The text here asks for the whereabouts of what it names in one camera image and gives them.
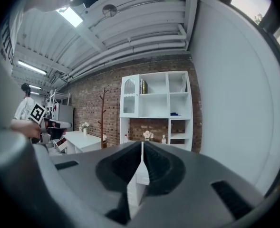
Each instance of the fluorescent light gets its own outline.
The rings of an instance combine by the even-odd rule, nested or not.
[[[24,62],[22,62],[22,61],[18,61],[18,64],[19,64],[19,65],[22,65],[22,66],[24,66],[24,67],[27,67],[27,68],[29,68],[29,69],[31,69],[31,70],[33,70],[33,71],[36,71],[36,72],[38,72],[38,73],[40,73],[40,74],[43,74],[43,75],[46,75],[46,74],[47,74],[45,71],[40,70],[40,69],[38,69],[38,68],[36,68],[36,67],[33,67],[33,66],[31,66],[31,65],[29,65],[29,64],[27,64],[27,63],[24,63]]]
[[[83,19],[70,7],[58,9],[57,12],[68,20],[74,27],[77,27],[81,22],[83,22]]]
[[[35,89],[41,89],[41,87],[37,87],[37,86],[34,86],[34,85],[29,85],[31,88],[35,88]]]

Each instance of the white wall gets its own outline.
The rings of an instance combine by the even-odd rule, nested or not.
[[[201,153],[265,194],[280,168],[280,66],[259,32],[200,0],[190,51],[202,99]]]
[[[33,100],[35,100],[37,103],[41,104],[41,105],[45,105],[45,97],[41,96],[41,95],[35,95],[35,94],[31,94],[30,96]]]

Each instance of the white bookshelf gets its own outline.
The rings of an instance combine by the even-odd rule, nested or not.
[[[141,82],[147,82],[142,94]],[[132,75],[122,78],[120,104],[120,143],[128,134],[129,118],[168,119],[168,139],[184,141],[171,144],[191,151],[193,140],[193,105],[187,71]],[[171,122],[185,120],[185,133],[171,133]]]

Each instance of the white desk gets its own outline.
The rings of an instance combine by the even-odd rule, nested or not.
[[[64,135],[67,139],[67,154],[89,152],[101,149],[101,138],[87,134],[84,136],[83,132],[74,131],[67,132]]]

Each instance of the cabinet glass door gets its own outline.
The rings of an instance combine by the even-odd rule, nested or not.
[[[121,86],[121,117],[138,117],[140,92],[140,75],[122,78]]]

